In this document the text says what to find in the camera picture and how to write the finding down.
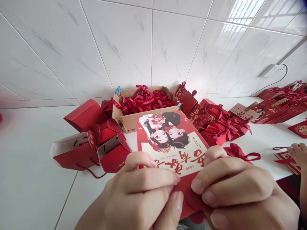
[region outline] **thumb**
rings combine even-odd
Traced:
[[[173,192],[159,215],[154,230],[176,230],[182,212],[183,193]]]

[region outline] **cartoon bride and groom illustration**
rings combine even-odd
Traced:
[[[180,125],[180,115],[175,112],[144,115],[139,122],[147,134],[148,141],[155,151],[167,153],[171,147],[184,149],[189,136]]]

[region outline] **pile of red ribbons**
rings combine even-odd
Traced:
[[[138,87],[138,90],[133,99],[123,97],[120,99],[119,104],[113,98],[111,99],[113,105],[122,110],[124,115],[177,106],[177,100],[171,101],[173,97],[172,92],[170,93],[171,98],[169,98],[166,92],[158,89],[149,93],[146,85],[136,85],[136,87]]]

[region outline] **hand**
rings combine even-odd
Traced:
[[[211,221],[220,230],[297,229],[300,210],[272,175],[220,146],[208,149],[204,169],[192,190],[214,208]]]
[[[287,151],[301,167],[302,171],[307,171],[307,146],[303,143],[292,144],[292,147],[287,148]]]
[[[156,166],[147,153],[130,153],[75,229],[175,230],[183,193],[169,195],[180,177]]]

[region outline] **red ribbon bow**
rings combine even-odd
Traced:
[[[256,153],[256,152],[252,152],[252,153],[249,153],[249,154],[245,155],[243,153],[242,149],[237,144],[234,144],[234,143],[230,144],[230,149],[234,153],[233,157],[241,158],[242,160],[244,160],[246,162],[255,161],[255,160],[260,160],[261,159],[261,155],[259,153]]]

